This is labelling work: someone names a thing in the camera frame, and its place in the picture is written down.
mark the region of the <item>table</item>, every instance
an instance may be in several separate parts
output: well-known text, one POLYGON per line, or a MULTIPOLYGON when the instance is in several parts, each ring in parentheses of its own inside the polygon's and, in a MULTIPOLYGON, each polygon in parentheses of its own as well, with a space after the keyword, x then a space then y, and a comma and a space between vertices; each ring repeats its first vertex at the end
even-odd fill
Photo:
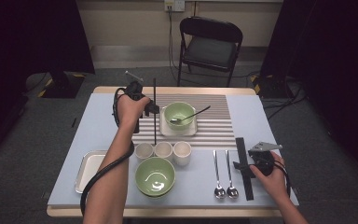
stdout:
MULTIPOLYGON (((98 87, 91 95, 74 141, 68 151, 68 155, 48 201, 47 211, 50 216, 81 217, 79 208, 80 194, 75 192, 75 180, 78 168, 80 167, 83 156, 87 152, 92 150, 107 150, 112 141, 113 133, 117 129, 116 125, 114 125, 114 119, 111 116, 113 103, 112 92, 115 92, 116 89, 117 87, 98 87)), ((153 88, 144 87, 143 93, 147 96, 152 96, 153 88)), ((275 139, 270 130, 261 102, 251 89, 157 87, 157 96, 160 95, 171 95, 172 98, 181 95, 194 95, 208 98, 224 96, 227 100, 229 116, 232 119, 233 137, 244 137, 247 148, 254 146, 259 141, 275 144, 275 139)), ((230 148, 230 144, 227 144, 227 147, 228 148, 225 149, 230 149, 231 160, 238 160, 238 156, 235 157, 236 153, 234 153, 236 148, 230 148)), ((197 144, 195 144, 193 148, 195 149, 195 156, 209 153, 212 149, 205 145, 197 144)), ((221 174, 221 183, 227 183, 227 175, 222 176, 222 174, 226 173, 224 170, 226 161, 223 158, 224 157, 220 157, 219 160, 219 173, 221 174)), ((208 167, 213 168, 212 152, 211 158, 207 158, 205 162, 207 162, 208 167)), ((196 163, 193 163, 192 166, 199 169, 196 163)), ((135 167, 136 164, 134 164, 134 160, 132 160, 131 157, 130 173, 135 167)), ((205 184, 210 188, 211 197, 202 195, 201 192, 199 196, 203 197, 202 200, 188 199, 184 201, 176 197, 175 192, 182 190, 179 181, 178 183, 175 182, 175 185, 177 185, 176 188, 172 188, 172 192, 164 196, 167 198, 166 200, 153 202, 150 202, 150 199, 143 196, 142 193, 137 190, 136 186, 129 184, 129 194, 124 210, 124 217, 279 217, 281 215, 258 180, 252 180, 255 199, 246 202, 246 200, 244 200, 244 192, 242 192, 244 190, 243 184, 241 185, 239 172, 236 173, 232 170, 234 186, 240 190, 242 197, 237 201, 230 201, 230 199, 218 201, 213 197, 213 189, 215 187, 214 168, 212 171, 205 170, 204 172, 212 172, 212 174, 205 174, 205 178, 211 181, 211 183, 200 181, 200 184, 205 184)), ((183 176, 183 173, 183 171, 179 170, 177 172, 177 179, 183 176)), ((293 192, 291 199, 294 204, 298 205, 296 195, 293 192)))

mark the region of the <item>black chair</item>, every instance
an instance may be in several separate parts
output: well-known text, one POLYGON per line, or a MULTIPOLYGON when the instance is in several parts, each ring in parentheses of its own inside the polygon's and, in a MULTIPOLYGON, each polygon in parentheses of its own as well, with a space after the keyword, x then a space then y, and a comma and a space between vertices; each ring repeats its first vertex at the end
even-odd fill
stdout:
POLYGON ((182 37, 177 86, 180 86, 182 63, 220 72, 229 72, 231 81, 235 62, 241 49, 242 31, 227 21, 188 17, 180 23, 182 37), (186 43, 186 37, 192 36, 186 43))

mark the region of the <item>spoon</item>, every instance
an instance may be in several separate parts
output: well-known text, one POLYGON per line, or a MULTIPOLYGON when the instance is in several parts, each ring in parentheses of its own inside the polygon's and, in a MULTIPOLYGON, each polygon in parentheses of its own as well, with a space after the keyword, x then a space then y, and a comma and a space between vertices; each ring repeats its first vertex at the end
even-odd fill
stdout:
POLYGON ((227 168, 228 168, 228 178, 229 178, 229 187, 227 188, 227 194, 228 197, 232 199, 236 199, 239 196, 239 193, 237 189, 232 186, 232 180, 231 180, 231 169, 229 167, 229 156, 228 156, 228 150, 226 150, 226 159, 227 159, 227 168))
MULTIPOLYGON (((205 109, 203 109, 203 110, 201 110, 201 111, 199 111, 199 112, 197 112, 197 113, 195 113, 195 114, 193 114, 193 115, 188 116, 188 117, 185 118, 185 119, 189 119, 189 118, 191 118, 191 117, 194 117, 194 116, 198 115, 198 114, 201 113, 201 112, 204 112, 205 110, 207 110, 207 109, 209 109, 209 108, 211 108, 210 105, 208 105, 205 109)), ((184 120, 184 119, 171 119, 171 120, 170 120, 170 123, 179 124, 179 123, 182 122, 183 120, 184 120)))
POLYGON ((222 186, 220 186, 219 171, 217 169, 216 150, 213 151, 213 158, 214 158, 214 169, 216 170, 216 179, 217 179, 217 187, 214 189, 214 196, 216 196, 216 198, 218 199, 224 199, 226 198, 226 192, 222 188, 222 186))

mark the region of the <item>gray striped mat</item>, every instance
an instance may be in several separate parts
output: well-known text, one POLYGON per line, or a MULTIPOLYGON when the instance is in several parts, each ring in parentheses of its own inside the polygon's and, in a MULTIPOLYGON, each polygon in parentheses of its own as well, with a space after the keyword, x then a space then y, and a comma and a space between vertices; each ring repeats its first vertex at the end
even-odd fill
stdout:
MULTIPOLYGON (((156 101, 160 108, 179 101, 191 104, 196 111, 200 111, 208 105, 211 106, 210 109, 197 115, 197 127, 193 127, 197 129, 196 132, 191 129, 188 132, 172 135, 171 130, 167 132, 167 125, 161 125, 165 130, 163 130, 164 135, 160 131, 159 115, 157 115, 157 143, 165 141, 175 144, 179 141, 187 141, 192 147, 236 148, 225 95, 161 94, 157 96, 156 101)), ((140 127, 141 131, 132 138, 134 144, 146 142, 154 145, 154 115, 151 114, 150 117, 144 116, 143 119, 140 119, 140 127)))

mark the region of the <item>bowl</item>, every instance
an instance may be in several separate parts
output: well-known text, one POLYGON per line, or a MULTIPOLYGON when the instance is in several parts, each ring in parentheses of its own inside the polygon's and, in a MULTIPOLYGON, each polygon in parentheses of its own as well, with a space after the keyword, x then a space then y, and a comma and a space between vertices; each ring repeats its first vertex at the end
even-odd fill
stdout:
POLYGON ((185 102, 174 102, 165 107, 164 118, 168 126, 174 131, 182 131, 187 129, 194 117, 187 118, 195 113, 193 106, 185 102), (171 119, 184 119, 179 123, 171 123, 171 119))
POLYGON ((166 194, 175 182, 173 165, 162 158, 152 157, 142 161, 135 171, 138 189, 149 197, 166 194))

